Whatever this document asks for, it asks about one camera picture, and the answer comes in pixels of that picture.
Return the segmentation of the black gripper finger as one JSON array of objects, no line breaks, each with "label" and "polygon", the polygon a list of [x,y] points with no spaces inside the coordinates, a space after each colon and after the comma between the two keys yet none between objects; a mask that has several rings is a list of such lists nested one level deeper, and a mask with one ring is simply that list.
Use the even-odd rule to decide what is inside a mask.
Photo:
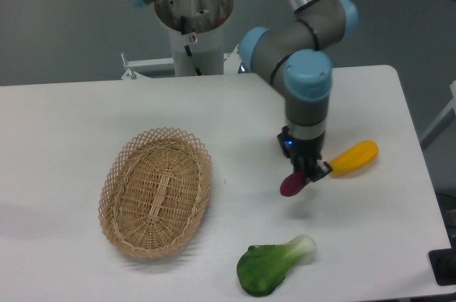
[{"label": "black gripper finger", "polygon": [[331,173],[331,166],[326,161],[317,160],[307,166],[306,172],[308,182],[317,182]]},{"label": "black gripper finger", "polygon": [[305,165],[302,157],[297,157],[294,162],[295,187],[304,188],[306,185]]}]

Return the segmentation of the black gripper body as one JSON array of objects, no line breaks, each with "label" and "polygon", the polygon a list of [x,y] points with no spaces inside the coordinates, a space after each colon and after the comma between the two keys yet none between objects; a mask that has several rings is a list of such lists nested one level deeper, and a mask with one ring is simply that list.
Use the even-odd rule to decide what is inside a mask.
[{"label": "black gripper body", "polygon": [[291,135],[290,128],[283,126],[277,139],[282,152],[289,158],[294,170],[315,170],[317,162],[321,159],[325,133],[310,140],[302,140]]}]

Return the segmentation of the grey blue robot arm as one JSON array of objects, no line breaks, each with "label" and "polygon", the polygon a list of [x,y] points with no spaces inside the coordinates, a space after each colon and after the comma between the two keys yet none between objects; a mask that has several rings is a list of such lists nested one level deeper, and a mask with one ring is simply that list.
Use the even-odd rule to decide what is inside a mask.
[{"label": "grey blue robot arm", "polygon": [[281,193],[293,196],[334,172],[321,157],[332,89],[325,51],[353,33],[351,0],[129,0],[153,6],[167,29],[177,76],[226,72],[222,31],[232,16],[242,27],[238,71],[257,74],[284,98],[286,124],[278,136],[293,172]]}]

